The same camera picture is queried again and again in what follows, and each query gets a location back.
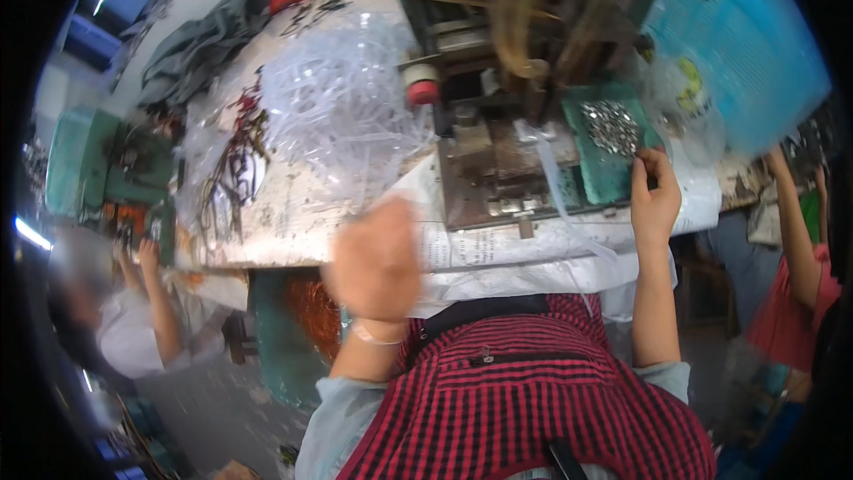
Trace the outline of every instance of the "red cap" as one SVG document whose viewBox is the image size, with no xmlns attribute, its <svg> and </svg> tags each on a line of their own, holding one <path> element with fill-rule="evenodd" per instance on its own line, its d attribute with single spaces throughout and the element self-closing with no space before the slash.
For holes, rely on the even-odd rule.
<svg viewBox="0 0 853 480">
<path fill-rule="evenodd" d="M 409 104 L 435 104 L 438 102 L 438 82 L 435 80 L 417 81 L 406 91 Z"/>
</svg>

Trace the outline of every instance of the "person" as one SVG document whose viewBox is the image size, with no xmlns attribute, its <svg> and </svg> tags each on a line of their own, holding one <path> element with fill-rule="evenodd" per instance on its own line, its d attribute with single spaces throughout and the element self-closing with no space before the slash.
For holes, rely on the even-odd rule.
<svg viewBox="0 0 853 480">
<path fill-rule="evenodd" d="M 776 363 L 811 372 L 818 329 L 841 295 L 826 246 L 826 178 L 819 168 L 815 181 L 820 235 L 813 244 L 779 145 L 765 159 L 776 180 L 781 250 L 749 243 L 741 212 L 721 216 L 716 228 L 701 232 L 699 247 L 711 253 L 731 279 L 745 340 Z"/>
<path fill-rule="evenodd" d="M 549 478 L 555 464 L 571 478 L 713 477 L 687 405 L 667 258 L 681 192 L 666 154 L 638 156 L 633 369 L 610 353 L 596 295 L 591 310 L 564 294 L 407 320 L 421 280 L 413 213 L 397 197 L 333 245 L 327 287 L 355 319 L 316 385 L 296 477 Z"/>
<path fill-rule="evenodd" d="M 69 241 L 64 246 L 73 245 Z M 117 248 L 115 253 L 123 279 L 116 292 L 109 279 L 96 271 L 57 267 L 63 269 L 57 275 L 68 319 L 79 330 L 94 334 L 112 368 L 129 379 L 139 379 L 186 368 L 224 351 L 221 328 L 230 308 L 188 293 L 179 295 L 175 289 L 169 293 L 160 277 L 159 247 L 150 240 L 139 245 L 141 279 L 127 252 Z"/>
</svg>

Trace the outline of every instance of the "white shirt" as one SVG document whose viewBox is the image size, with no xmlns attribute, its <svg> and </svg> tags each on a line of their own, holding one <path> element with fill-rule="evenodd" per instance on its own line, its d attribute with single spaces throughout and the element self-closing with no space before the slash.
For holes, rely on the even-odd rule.
<svg viewBox="0 0 853 480">
<path fill-rule="evenodd" d="M 144 292 L 125 288 L 101 306 L 101 326 L 95 334 L 98 347 L 107 362 L 130 379 L 183 369 L 224 350 L 220 329 L 231 308 L 176 290 L 174 285 L 168 287 L 183 345 L 183 352 L 168 365 L 157 349 L 151 303 Z"/>
</svg>

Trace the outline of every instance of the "pink shirt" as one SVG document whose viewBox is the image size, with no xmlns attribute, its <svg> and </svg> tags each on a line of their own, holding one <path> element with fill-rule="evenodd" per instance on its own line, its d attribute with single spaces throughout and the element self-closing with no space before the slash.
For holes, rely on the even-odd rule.
<svg viewBox="0 0 853 480">
<path fill-rule="evenodd" d="M 811 371 L 817 330 L 823 315 L 841 295 L 841 285 L 829 275 L 829 248 L 826 244 L 817 245 L 815 258 L 821 262 L 821 283 L 815 311 L 793 299 L 788 283 L 788 261 L 783 256 L 767 298 L 746 330 L 746 340 L 759 347 L 771 360 L 806 372 Z"/>
</svg>

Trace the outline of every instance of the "light blue sleeve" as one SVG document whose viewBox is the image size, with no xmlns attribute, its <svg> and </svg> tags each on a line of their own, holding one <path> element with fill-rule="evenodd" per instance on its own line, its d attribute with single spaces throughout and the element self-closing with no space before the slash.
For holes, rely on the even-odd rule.
<svg viewBox="0 0 853 480">
<path fill-rule="evenodd" d="M 296 460 L 296 480 L 334 479 L 379 410 L 387 384 L 320 379 L 320 407 L 311 415 Z"/>
<path fill-rule="evenodd" d="M 686 361 L 666 361 L 647 368 L 634 368 L 634 373 L 647 384 L 655 385 L 685 404 L 688 403 L 690 364 Z"/>
</svg>

